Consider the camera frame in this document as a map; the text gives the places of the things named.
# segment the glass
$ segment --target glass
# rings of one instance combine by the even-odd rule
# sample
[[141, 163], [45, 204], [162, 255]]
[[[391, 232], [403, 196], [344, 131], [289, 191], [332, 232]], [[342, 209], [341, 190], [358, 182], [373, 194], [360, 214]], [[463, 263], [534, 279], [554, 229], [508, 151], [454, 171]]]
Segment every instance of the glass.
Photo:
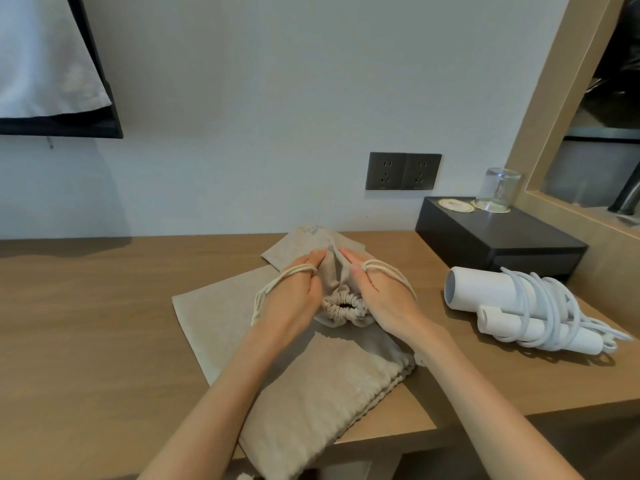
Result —
[[480, 192], [473, 201], [474, 206], [487, 212], [508, 212], [516, 197], [520, 177], [521, 174], [517, 171], [490, 168], [486, 171]]

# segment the left hand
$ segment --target left hand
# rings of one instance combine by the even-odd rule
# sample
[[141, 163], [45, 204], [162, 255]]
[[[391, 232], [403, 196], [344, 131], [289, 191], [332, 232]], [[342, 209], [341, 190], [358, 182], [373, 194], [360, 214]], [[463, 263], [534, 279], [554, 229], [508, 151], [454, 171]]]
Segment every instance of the left hand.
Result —
[[[326, 248], [316, 249], [295, 259], [286, 269], [299, 264], [311, 264], [317, 269], [325, 254]], [[280, 339], [280, 345], [286, 347], [307, 329], [322, 298], [322, 283], [318, 276], [312, 276], [311, 271], [292, 274], [265, 297], [260, 307], [260, 321], [254, 328], [272, 330]]]

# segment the black electrical outlet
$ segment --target black electrical outlet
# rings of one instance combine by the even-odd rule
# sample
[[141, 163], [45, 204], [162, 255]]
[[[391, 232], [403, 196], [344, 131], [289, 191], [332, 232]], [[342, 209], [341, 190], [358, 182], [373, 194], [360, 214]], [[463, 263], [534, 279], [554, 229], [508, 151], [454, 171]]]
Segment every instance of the black electrical outlet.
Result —
[[442, 155], [407, 153], [401, 190], [432, 190], [438, 176]]
[[406, 153], [369, 154], [366, 190], [400, 190]]

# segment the black faucet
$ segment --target black faucet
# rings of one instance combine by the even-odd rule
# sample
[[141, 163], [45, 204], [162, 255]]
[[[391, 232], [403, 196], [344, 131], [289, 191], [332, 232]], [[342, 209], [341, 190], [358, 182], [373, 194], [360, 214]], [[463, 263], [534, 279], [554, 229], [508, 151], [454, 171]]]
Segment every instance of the black faucet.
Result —
[[613, 205], [610, 206], [609, 211], [616, 214], [622, 214], [624, 216], [634, 215], [636, 205], [640, 201], [640, 163], [636, 165], [636, 169], [631, 174], [631, 177], [627, 180], [627, 183], [622, 188], [620, 195]]

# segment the wooden table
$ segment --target wooden table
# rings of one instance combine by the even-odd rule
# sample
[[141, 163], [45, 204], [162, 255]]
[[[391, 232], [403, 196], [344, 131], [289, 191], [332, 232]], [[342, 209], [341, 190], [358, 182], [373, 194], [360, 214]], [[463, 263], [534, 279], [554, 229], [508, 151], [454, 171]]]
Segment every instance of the wooden table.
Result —
[[[447, 268], [417, 234], [346, 234], [402, 270], [423, 311], [534, 422], [640, 413], [640, 342], [603, 358], [499, 344], [478, 335], [473, 315], [444, 306]], [[207, 388], [171, 297], [263, 266], [261, 252], [281, 237], [0, 242], [0, 478], [140, 472]], [[438, 447], [456, 425], [419, 369], [320, 462]]]

